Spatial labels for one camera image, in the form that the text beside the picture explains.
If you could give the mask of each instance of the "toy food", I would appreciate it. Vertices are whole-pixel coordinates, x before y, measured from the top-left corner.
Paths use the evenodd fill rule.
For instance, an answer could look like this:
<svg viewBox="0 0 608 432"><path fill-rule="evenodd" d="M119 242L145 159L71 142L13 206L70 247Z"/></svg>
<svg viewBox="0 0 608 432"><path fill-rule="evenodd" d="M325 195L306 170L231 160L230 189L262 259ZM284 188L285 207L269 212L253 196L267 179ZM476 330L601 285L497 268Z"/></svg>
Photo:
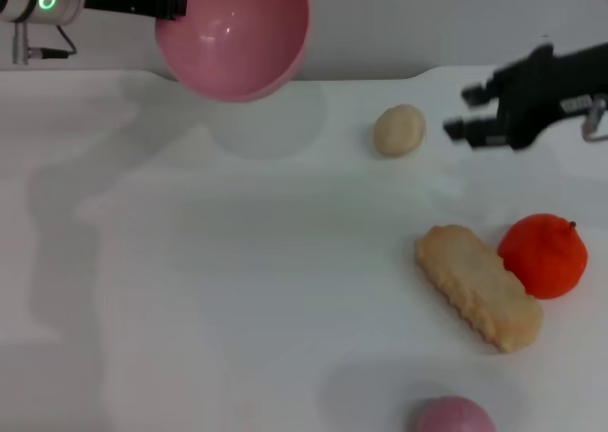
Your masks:
<svg viewBox="0 0 608 432"><path fill-rule="evenodd" d="M587 249L576 224L550 214L527 216L515 223L504 235L498 254L527 293L539 299L572 290L587 266Z"/></svg>
<svg viewBox="0 0 608 432"><path fill-rule="evenodd" d="M373 143L386 157L401 157L420 145L427 133L425 116L408 104L387 109L373 126Z"/></svg>
<svg viewBox="0 0 608 432"><path fill-rule="evenodd" d="M435 226L416 242L416 261L470 325L504 352L530 345L540 304L503 261L464 226Z"/></svg>
<svg viewBox="0 0 608 432"><path fill-rule="evenodd" d="M423 410L414 432L497 432L483 408L463 397L444 397Z"/></svg>

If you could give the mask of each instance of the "pink bowl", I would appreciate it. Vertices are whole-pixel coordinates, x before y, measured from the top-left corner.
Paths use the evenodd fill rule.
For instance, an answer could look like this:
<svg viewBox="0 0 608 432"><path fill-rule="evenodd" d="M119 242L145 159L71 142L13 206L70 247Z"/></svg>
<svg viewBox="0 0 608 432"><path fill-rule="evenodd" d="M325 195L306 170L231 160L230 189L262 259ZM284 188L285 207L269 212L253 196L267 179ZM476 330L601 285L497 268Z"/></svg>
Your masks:
<svg viewBox="0 0 608 432"><path fill-rule="evenodd" d="M444 397L425 408L415 432L497 432L485 410L463 397Z"/></svg>
<svg viewBox="0 0 608 432"><path fill-rule="evenodd" d="M187 14L158 21L157 42L175 76L224 102L278 90L304 58L308 0L188 0Z"/></svg>

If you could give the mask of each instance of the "white wall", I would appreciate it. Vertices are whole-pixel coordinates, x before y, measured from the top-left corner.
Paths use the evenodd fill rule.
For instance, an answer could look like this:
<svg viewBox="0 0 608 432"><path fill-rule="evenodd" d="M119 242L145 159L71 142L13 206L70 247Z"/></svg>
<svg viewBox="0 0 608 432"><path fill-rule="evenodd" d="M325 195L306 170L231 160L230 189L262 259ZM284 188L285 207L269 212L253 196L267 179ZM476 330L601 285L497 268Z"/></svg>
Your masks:
<svg viewBox="0 0 608 432"><path fill-rule="evenodd" d="M311 0L313 31L300 77L407 77L446 64L498 64L545 41L571 50L608 41L608 0ZM150 19L85 12L68 27L78 57L43 66L163 71ZM12 26L0 25L0 68ZM62 46L53 28L36 46Z"/></svg>

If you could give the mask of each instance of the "green light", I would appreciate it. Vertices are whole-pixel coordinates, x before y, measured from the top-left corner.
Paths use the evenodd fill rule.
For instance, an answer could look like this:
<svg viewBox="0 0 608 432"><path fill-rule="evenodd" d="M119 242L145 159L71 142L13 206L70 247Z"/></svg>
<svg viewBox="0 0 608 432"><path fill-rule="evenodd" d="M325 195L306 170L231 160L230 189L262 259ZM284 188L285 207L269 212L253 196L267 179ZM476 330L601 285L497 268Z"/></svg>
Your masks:
<svg viewBox="0 0 608 432"><path fill-rule="evenodd" d="M38 0L40 9L51 9L55 6L57 0Z"/></svg>

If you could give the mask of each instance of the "small bun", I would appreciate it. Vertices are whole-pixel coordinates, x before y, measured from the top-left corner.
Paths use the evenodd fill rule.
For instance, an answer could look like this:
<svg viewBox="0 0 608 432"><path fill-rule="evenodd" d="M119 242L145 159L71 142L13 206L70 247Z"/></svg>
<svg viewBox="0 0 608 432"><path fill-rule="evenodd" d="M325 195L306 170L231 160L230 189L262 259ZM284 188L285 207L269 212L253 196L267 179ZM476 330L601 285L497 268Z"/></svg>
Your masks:
<svg viewBox="0 0 608 432"><path fill-rule="evenodd" d="M420 109L399 104L387 109L373 126L373 144L385 157L401 157L416 149L427 133Z"/></svg>

